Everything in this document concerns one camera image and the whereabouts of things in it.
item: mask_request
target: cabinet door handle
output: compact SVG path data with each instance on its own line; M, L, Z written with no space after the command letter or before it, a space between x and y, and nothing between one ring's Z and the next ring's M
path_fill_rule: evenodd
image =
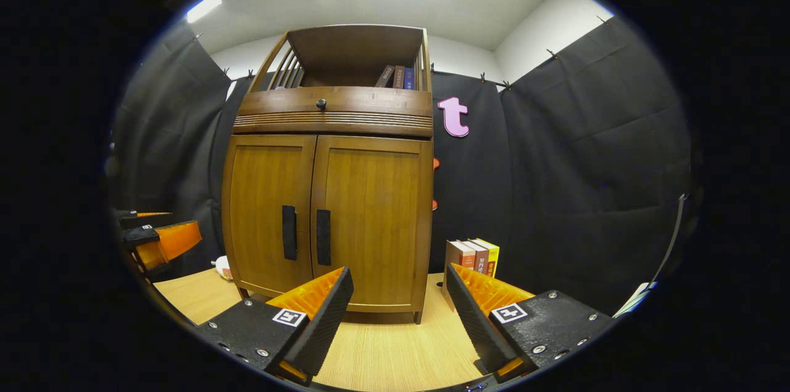
M283 251L285 259L296 261L296 207L283 206Z
M332 265L330 257L330 211L316 210L316 251L319 265Z

